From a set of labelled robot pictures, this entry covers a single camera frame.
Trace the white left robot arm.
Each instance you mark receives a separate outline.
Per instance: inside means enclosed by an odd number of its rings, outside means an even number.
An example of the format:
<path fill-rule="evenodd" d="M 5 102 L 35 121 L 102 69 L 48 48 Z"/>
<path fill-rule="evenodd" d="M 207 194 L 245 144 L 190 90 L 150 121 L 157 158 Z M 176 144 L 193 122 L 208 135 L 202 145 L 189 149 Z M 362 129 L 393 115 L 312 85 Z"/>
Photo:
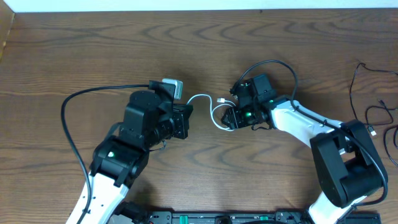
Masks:
<path fill-rule="evenodd" d="M 150 152 L 188 136 L 193 106 L 175 104 L 165 90 L 135 91 L 123 121 L 114 124 L 84 169 L 85 185 L 68 223 L 107 223 L 146 167 Z"/>

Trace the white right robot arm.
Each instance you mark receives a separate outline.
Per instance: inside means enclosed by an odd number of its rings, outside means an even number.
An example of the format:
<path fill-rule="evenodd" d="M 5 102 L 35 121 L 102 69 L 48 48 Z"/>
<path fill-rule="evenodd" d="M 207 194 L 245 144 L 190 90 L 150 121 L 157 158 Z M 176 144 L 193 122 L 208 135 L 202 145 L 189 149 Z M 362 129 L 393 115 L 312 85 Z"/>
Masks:
<path fill-rule="evenodd" d="M 367 206 L 365 198 L 379 189 L 383 194 L 374 203 L 386 197 L 386 169 L 365 125 L 356 119 L 327 119 L 288 96 L 255 96 L 230 106 L 221 122 L 230 131 L 267 123 L 310 147 L 322 189 L 308 209 L 312 223 L 338 223 L 356 207 Z"/>

